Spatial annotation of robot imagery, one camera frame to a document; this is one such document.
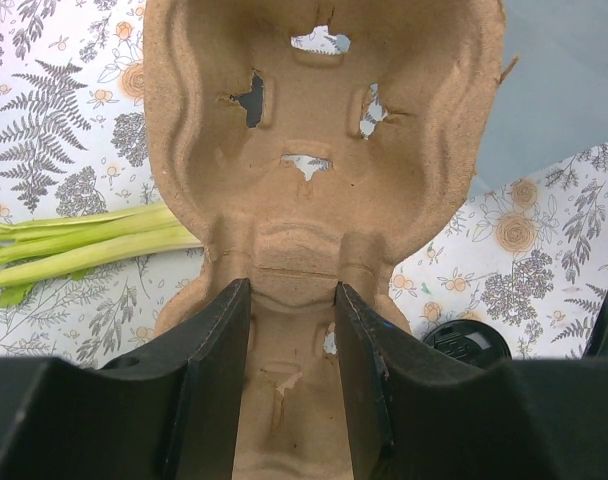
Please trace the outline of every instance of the torn cardboard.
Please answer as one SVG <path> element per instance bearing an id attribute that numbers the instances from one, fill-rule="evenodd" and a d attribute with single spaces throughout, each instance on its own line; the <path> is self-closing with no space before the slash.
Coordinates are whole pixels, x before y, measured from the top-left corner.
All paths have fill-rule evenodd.
<path id="1" fill-rule="evenodd" d="M 346 35 L 349 51 L 291 46 L 318 25 Z M 408 331 L 389 279 L 465 200 L 504 27 L 498 0 L 149 0 L 153 174 L 205 245 L 202 275 L 156 332 L 251 279 L 235 479 L 352 478 L 337 360 L 322 347 L 335 287 L 350 284 Z M 254 75 L 262 114 L 249 128 L 238 99 Z M 389 115 L 366 139 L 373 84 Z M 306 181 L 284 155 L 330 168 Z"/>

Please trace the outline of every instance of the fern leaf print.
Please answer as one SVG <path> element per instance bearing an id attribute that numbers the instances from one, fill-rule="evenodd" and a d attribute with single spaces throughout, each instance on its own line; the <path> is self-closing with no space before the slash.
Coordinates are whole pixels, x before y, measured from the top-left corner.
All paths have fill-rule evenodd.
<path id="1" fill-rule="evenodd" d="M 551 343 L 558 342 L 565 338 L 580 338 L 587 341 L 595 326 L 595 318 L 585 317 L 583 321 L 575 319 L 573 323 L 568 325 L 560 334 L 558 334 Z"/>
<path id="2" fill-rule="evenodd" d="M 25 27 L 19 28 L 13 35 L 15 55 L 24 60 L 31 51 L 31 46 L 42 38 L 44 20 L 55 14 L 55 7 L 60 0 L 24 0 L 18 7 L 20 21 L 28 20 Z"/>
<path id="3" fill-rule="evenodd" d="M 81 69 L 71 63 L 56 66 L 40 60 L 36 62 L 45 75 L 13 75 L 25 80 L 34 90 L 17 95 L 0 108 L 0 113 L 24 112 L 0 133 L 0 145 L 12 144 L 0 152 L 0 162 L 17 162 L 1 171 L 0 176 L 18 180 L 12 190 L 20 192 L 17 199 L 31 213 L 37 208 L 40 197 L 48 194 L 48 188 L 57 185 L 54 176 L 66 173 L 63 167 L 73 163 L 65 149 L 86 150 L 75 130 L 91 128 L 76 99 L 76 91 L 86 85 L 71 77 Z"/>

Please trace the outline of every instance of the floral tablecloth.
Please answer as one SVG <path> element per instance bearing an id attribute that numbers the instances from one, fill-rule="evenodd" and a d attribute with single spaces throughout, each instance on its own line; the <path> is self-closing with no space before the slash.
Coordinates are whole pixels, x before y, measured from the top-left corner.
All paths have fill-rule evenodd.
<path id="1" fill-rule="evenodd" d="M 159 200 L 142 107 L 144 9 L 0 0 L 0 221 Z M 341 49 L 337 40 L 317 32 L 294 45 Z M 369 112 L 373 125 L 385 114 L 376 103 Z M 201 263 L 200 250 L 182 251 L 43 282 L 0 309 L 0 355 L 102 365 L 151 339 L 158 312 Z M 390 294 L 417 336 L 470 318 L 499 330 L 514 357 L 574 357 L 607 287 L 608 143 L 471 198 L 397 267 Z"/>

